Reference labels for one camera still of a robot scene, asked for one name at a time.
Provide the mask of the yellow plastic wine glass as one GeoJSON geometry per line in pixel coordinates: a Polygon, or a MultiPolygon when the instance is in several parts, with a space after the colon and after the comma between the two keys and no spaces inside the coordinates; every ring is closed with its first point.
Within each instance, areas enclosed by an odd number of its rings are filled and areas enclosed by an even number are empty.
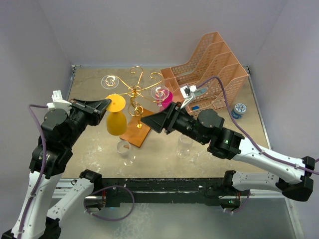
{"type": "Polygon", "coordinates": [[[108,106],[108,115],[106,118],[106,126],[109,134],[114,136],[120,136],[127,130],[127,120],[122,112],[126,106],[124,97],[120,95],[108,95],[106,99],[111,100],[108,106]]]}

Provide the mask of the clear champagne flute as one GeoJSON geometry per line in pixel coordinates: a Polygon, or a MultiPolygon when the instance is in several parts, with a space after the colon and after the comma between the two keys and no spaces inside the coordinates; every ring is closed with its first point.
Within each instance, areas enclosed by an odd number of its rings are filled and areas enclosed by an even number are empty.
{"type": "Polygon", "coordinates": [[[158,86],[154,86],[151,89],[152,102],[156,103],[156,105],[164,101],[164,99],[167,98],[168,95],[169,95],[169,89],[166,86],[158,85],[158,86]]]}

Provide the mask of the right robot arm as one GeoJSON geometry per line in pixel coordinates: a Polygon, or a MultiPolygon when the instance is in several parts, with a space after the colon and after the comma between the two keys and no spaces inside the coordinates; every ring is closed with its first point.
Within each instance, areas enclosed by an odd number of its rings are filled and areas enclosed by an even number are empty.
{"type": "Polygon", "coordinates": [[[172,102],[163,111],[142,117],[141,121],[157,133],[169,134],[176,130],[207,145],[207,151],[217,158],[248,163],[264,170],[263,173],[227,172],[221,184],[225,194],[260,189],[277,191],[299,202],[310,198],[314,187],[313,158],[294,158],[264,148],[249,137],[225,128],[224,118],[213,109],[203,110],[194,118],[180,105],[180,102],[172,102]]]}

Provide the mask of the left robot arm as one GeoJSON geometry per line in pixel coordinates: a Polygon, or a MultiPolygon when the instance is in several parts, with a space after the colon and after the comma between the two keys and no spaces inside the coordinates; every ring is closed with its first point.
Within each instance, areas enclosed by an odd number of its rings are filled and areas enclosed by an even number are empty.
{"type": "Polygon", "coordinates": [[[65,109],[49,103],[43,123],[37,124],[40,138],[32,152],[27,194],[14,227],[3,233],[3,239],[57,239],[77,204],[89,194],[98,195],[102,191],[102,175],[85,170],[57,204],[50,204],[73,155],[73,145],[87,126],[97,126],[102,121],[111,100],[63,103],[65,109]]]}

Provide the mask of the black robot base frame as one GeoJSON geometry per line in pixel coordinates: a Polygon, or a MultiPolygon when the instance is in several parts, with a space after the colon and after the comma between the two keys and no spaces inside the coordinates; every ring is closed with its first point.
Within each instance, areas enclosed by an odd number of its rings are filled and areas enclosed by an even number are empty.
{"type": "Polygon", "coordinates": [[[93,183],[94,192],[104,196],[106,207],[123,203],[205,204],[239,208],[240,199],[249,195],[232,186],[233,171],[223,178],[104,178],[91,170],[80,177],[93,183]]]}

